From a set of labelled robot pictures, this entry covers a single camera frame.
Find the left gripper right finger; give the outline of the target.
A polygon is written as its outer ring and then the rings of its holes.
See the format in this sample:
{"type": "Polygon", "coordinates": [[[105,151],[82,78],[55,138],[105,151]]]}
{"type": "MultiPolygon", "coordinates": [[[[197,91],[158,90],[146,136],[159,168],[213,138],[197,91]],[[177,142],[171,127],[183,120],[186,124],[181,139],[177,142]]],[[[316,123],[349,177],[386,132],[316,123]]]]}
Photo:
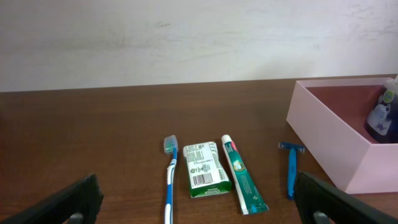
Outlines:
{"type": "Polygon", "coordinates": [[[299,172],[294,202],[302,223],[397,224],[397,219],[348,195],[308,172],[299,172]]]}

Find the dark blue clear-cap bottle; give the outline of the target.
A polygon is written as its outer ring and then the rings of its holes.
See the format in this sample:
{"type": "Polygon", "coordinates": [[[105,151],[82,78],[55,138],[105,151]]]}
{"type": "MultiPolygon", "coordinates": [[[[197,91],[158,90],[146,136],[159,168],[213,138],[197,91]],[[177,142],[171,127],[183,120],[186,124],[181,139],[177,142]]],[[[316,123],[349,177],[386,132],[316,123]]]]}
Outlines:
{"type": "Polygon", "coordinates": [[[397,77],[383,84],[365,127],[377,142],[397,143],[397,77]]]}

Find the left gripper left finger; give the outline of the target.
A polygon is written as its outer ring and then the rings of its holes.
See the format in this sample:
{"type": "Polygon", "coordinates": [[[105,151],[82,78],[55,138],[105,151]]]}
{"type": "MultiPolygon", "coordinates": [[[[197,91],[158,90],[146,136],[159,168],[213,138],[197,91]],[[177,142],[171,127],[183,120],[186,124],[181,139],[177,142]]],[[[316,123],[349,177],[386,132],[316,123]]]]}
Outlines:
{"type": "Polygon", "coordinates": [[[95,223],[103,198],[96,174],[90,174],[2,223],[95,223]]]}

